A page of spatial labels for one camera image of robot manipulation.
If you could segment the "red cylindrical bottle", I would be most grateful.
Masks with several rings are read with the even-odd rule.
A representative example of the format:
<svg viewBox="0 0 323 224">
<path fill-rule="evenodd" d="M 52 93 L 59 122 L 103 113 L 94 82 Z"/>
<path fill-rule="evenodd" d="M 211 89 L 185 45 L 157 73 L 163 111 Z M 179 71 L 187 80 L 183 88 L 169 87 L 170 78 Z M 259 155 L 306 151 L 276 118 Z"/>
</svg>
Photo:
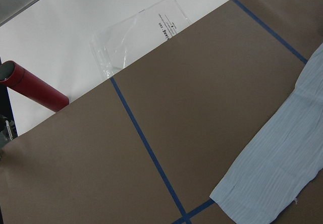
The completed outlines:
<svg viewBox="0 0 323 224">
<path fill-rule="evenodd" d="M 1 64 L 1 84 L 54 112 L 69 104 L 67 96 L 14 61 Z"/>
</svg>

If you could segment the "light blue striped shirt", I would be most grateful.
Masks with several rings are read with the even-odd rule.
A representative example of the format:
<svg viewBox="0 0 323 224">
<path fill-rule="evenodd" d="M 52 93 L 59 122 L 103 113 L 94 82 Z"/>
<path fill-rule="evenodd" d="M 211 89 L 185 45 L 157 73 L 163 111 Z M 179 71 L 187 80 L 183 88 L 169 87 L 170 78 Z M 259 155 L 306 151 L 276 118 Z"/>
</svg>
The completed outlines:
<svg viewBox="0 0 323 224">
<path fill-rule="evenodd" d="M 322 47 L 210 198 L 235 223 L 271 223 L 322 169 Z"/>
</svg>

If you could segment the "clear plastic bag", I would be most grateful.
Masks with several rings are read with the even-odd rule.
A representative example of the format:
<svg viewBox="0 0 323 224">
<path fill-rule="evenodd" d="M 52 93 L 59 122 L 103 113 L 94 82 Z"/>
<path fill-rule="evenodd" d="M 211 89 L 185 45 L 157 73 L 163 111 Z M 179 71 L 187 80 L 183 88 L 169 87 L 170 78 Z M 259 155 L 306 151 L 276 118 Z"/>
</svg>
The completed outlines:
<svg viewBox="0 0 323 224">
<path fill-rule="evenodd" d="M 161 0 L 98 30 L 90 46 L 102 79 L 109 79 L 188 26 L 190 20 L 177 0 Z"/>
</svg>

